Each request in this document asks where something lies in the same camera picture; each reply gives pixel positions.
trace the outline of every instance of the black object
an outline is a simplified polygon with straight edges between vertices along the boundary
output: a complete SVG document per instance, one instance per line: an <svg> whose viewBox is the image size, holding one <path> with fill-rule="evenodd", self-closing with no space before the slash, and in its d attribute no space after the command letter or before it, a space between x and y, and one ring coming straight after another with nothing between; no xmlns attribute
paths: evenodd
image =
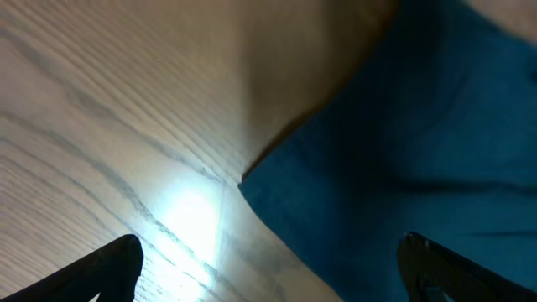
<svg viewBox="0 0 537 302"><path fill-rule="evenodd" d="M410 302L537 301L537 294L415 232L397 251Z"/></svg>
<svg viewBox="0 0 537 302"><path fill-rule="evenodd" d="M125 235L0 302L132 302L142 263L140 241Z"/></svg>

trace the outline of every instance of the wooden surface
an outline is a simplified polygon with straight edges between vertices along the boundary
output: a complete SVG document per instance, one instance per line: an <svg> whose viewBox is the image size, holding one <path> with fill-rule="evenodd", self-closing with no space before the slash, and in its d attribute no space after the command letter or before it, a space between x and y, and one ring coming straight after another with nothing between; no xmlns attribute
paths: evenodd
<svg viewBox="0 0 537 302"><path fill-rule="evenodd" d="M0 5L0 298L134 233L137 301L339 300L236 186L356 69L393 1Z"/></svg>

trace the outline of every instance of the blue cloth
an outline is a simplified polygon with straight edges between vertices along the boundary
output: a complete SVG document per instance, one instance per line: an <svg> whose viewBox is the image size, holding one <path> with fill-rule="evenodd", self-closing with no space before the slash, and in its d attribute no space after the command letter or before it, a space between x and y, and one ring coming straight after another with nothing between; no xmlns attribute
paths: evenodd
<svg viewBox="0 0 537 302"><path fill-rule="evenodd" d="M536 50L457 1L403 1L340 95L239 188L345 301L408 300L407 231L536 290Z"/></svg>

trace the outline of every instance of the dark blue fabric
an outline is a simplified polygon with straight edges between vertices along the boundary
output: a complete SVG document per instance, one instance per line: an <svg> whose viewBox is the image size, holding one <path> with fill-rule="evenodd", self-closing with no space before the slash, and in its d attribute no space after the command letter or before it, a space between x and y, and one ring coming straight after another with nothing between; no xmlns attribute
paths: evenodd
<svg viewBox="0 0 537 302"><path fill-rule="evenodd" d="M239 185L345 301L405 301L416 231L537 289L537 53L449 0L406 0L341 94Z"/></svg>

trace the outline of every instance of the wood grain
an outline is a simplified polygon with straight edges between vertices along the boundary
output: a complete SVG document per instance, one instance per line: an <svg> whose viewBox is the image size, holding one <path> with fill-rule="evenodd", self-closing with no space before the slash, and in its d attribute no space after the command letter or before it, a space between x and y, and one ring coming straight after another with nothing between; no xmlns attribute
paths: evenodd
<svg viewBox="0 0 537 302"><path fill-rule="evenodd" d="M236 185L393 1L0 5L0 298L134 233L137 301L339 300Z"/></svg>

